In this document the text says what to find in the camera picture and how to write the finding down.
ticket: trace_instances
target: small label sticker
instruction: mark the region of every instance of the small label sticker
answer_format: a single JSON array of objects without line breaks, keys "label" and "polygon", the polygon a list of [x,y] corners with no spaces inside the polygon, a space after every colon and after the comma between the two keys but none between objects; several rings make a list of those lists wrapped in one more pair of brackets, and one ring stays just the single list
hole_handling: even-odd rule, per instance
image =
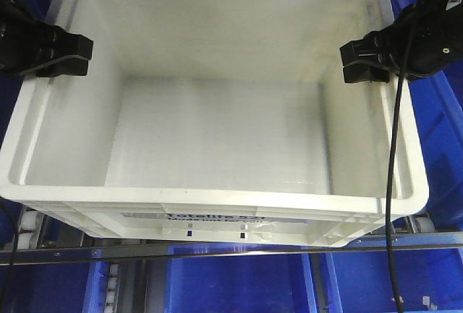
[{"label": "small label sticker", "polygon": [[182,221],[221,221],[225,223],[309,223],[308,220],[292,218],[269,218],[251,215],[224,215],[224,214],[174,214],[174,213],[121,213],[125,218],[182,220]]},{"label": "small label sticker", "polygon": [[446,10],[448,11],[449,9],[452,9],[455,6],[458,6],[462,2],[463,2],[463,0],[449,0],[449,2],[447,2]]}]

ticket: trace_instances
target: blue plastic bin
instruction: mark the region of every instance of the blue plastic bin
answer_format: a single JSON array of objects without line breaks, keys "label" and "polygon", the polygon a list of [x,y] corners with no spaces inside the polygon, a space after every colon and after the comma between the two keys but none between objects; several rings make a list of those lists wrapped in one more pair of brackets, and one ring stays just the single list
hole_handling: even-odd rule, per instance
[{"label": "blue plastic bin", "polygon": [[[395,253],[400,292],[408,312],[463,312],[462,251],[441,249]],[[320,255],[330,313],[396,312],[385,252]]]},{"label": "blue plastic bin", "polygon": [[306,254],[170,260],[165,313],[317,312]]},{"label": "blue plastic bin", "polygon": [[103,313],[108,277],[107,262],[16,266],[4,311]]}]

